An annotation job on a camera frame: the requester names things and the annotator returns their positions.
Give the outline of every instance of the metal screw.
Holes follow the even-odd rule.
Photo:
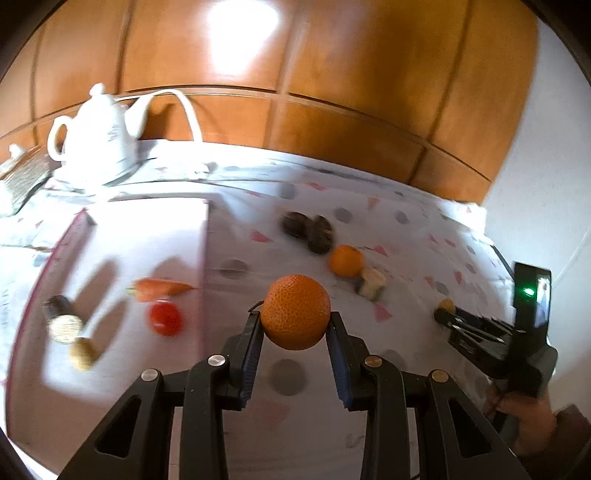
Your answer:
[[[443,370],[434,370],[431,374],[431,378],[438,383],[445,383],[449,380],[449,375]]]
[[[223,355],[212,355],[207,359],[207,363],[210,364],[212,367],[221,367],[223,364],[226,363],[226,357]]]
[[[158,370],[154,370],[153,368],[148,368],[142,372],[142,380],[144,382],[151,382],[152,380],[156,380],[158,378]]]
[[[382,364],[382,359],[377,355],[369,355],[365,357],[365,365],[368,367],[379,367]]]

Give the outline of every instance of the white tablecloth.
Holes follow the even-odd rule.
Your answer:
[[[210,201],[207,353],[219,353],[224,340],[242,329],[247,309],[275,279],[305,274],[324,285],[332,309],[372,353],[418,374],[443,368],[474,402],[482,402],[486,379],[447,344],[448,331],[431,317],[437,303],[451,297],[473,313],[511,318],[512,281],[483,235],[482,208],[350,168],[254,148],[146,141],[141,156],[149,160],[117,186],[85,196],[50,179],[19,214],[0,219],[2,385],[28,293],[72,216],[97,201],[183,195]],[[203,174],[201,163],[209,173]],[[278,221],[288,211],[325,216],[338,244],[361,249],[366,263],[388,278],[380,301],[355,295],[326,268],[327,257],[285,236]],[[359,478],[364,415],[342,410],[331,376],[324,342],[304,352],[265,343],[249,406],[225,414],[233,478]],[[323,417],[336,408],[355,421],[306,433],[325,430]],[[245,431],[256,440],[245,442]],[[292,455],[298,442],[307,445]],[[291,453],[282,453],[286,445]]]

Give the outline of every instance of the wooden cabinet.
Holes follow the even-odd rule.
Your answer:
[[[95,83],[117,89],[129,0],[68,0],[45,24],[35,72],[35,118],[84,102]]]
[[[270,148],[406,182],[423,149],[391,127],[288,103]]]
[[[296,3],[137,0],[123,89],[238,85],[274,90]]]
[[[206,142],[261,148],[270,100],[232,95],[190,95]],[[142,139],[192,140],[183,107],[175,96],[157,96],[150,104]]]
[[[452,73],[467,0],[322,0],[289,90],[425,137]]]
[[[536,49],[520,0],[67,0],[0,83],[0,147],[33,133],[45,145],[95,83],[118,95],[172,86],[205,141],[480,201],[517,131]],[[143,138],[191,138],[175,97],[153,100]]]
[[[519,0],[474,0],[466,42],[432,142],[494,179],[525,105],[537,20]]]
[[[0,137],[31,118],[31,71],[39,41],[35,32],[0,82]]]
[[[427,150],[410,185],[445,199],[480,203],[491,183],[462,162]]]

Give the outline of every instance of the yellow fruit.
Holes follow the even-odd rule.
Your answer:
[[[452,302],[451,299],[443,299],[442,301],[439,302],[439,305],[437,305],[437,308],[447,310],[449,313],[452,313],[452,314],[455,314],[455,312],[456,312],[456,306],[454,305],[454,303]]]
[[[84,337],[78,337],[70,344],[70,350],[68,352],[70,362],[75,368],[84,372],[92,367],[96,362],[96,352],[90,339]]]

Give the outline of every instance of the red tomato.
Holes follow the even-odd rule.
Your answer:
[[[176,335],[183,325],[181,313],[168,300],[157,300],[150,305],[148,321],[156,333],[164,336]]]

